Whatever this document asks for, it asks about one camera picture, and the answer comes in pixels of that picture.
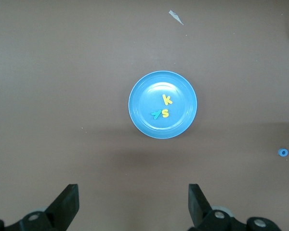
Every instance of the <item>letter s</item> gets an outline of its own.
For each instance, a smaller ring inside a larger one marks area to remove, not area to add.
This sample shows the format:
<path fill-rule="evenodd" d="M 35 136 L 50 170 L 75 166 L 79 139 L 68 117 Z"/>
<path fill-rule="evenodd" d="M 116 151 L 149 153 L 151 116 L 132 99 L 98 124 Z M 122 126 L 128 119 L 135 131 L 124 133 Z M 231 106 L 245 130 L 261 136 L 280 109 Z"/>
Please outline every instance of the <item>letter s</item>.
<path fill-rule="evenodd" d="M 169 116 L 168 109 L 164 109 L 164 110 L 162 111 L 162 114 L 163 114 L 163 117 L 164 117 L 164 118 L 167 118 L 167 117 Z"/>

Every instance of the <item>paper scrap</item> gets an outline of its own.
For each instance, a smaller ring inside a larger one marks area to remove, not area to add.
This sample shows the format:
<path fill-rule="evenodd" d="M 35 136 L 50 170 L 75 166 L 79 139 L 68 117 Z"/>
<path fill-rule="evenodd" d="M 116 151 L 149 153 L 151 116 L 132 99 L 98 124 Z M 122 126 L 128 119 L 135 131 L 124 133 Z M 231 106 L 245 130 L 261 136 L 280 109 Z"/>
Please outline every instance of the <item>paper scrap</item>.
<path fill-rule="evenodd" d="M 184 25 L 184 24 L 181 22 L 179 16 L 178 16 L 175 12 L 169 11 L 169 13 L 170 13 L 170 15 L 171 15 L 174 19 L 176 19 L 179 23 L 181 23 L 182 25 Z"/>

